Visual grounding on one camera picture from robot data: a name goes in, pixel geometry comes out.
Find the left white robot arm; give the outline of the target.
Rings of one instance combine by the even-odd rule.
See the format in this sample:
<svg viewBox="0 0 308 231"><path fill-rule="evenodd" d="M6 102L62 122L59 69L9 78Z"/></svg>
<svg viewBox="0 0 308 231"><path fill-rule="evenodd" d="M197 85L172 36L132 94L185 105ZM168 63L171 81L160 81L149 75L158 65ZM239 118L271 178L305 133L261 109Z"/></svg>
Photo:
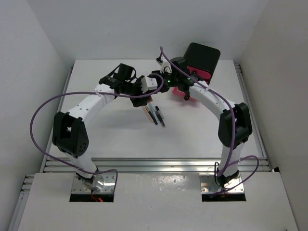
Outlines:
<svg viewBox="0 0 308 231"><path fill-rule="evenodd" d="M148 98L137 98L158 88L154 77L132 75L135 69L126 64L120 64L115 70L99 80L92 94L88 95L77 106L67 112L58 112L54 116L52 143L65 153L72 164L76 166L79 180L91 185L98 168L91 157L86 155L89 138L86 125L117 95L132 96L136 106L144 105Z"/></svg>

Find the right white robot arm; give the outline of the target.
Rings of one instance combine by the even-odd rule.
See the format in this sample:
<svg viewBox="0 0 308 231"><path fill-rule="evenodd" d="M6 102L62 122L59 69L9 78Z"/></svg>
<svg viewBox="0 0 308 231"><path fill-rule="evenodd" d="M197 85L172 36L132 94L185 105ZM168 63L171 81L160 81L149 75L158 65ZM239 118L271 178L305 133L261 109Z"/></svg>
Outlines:
<svg viewBox="0 0 308 231"><path fill-rule="evenodd" d="M216 183L223 187L239 174L238 162L243 144L252 134L249 108L245 103L227 100L209 86L218 57L184 56L168 59L160 55L156 61L164 78L162 91L173 88L185 100L196 100L218 119L218 138L222 143L221 162L215 170Z"/></svg>

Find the black drawer cabinet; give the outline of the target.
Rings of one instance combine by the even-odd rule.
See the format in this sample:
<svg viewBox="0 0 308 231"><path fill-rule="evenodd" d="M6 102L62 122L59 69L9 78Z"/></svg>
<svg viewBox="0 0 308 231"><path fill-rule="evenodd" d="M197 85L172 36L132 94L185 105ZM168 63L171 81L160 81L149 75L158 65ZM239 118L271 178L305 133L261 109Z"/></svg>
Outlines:
<svg viewBox="0 0 308 231"><path fill-rule="evenodd" d="M213 75L220 55L218 49L193 42L189 44L183 57L187 66L193 71L203 71Z"/></svg>

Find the brown eyeshadow palette four pans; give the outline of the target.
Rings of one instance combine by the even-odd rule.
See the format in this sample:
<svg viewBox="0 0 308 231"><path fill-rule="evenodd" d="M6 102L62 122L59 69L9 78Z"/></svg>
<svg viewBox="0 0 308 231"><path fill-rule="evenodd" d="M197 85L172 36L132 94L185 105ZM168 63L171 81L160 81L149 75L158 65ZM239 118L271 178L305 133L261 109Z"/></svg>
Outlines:
<svg viewBox="0 0 308 231"><path fill-rule="evenodd" d="M147 103L151 103L152 101L153 101L153 99L152 99L152 97L150 97L150 98L147 99L146 102L147 102Z"/></svg>

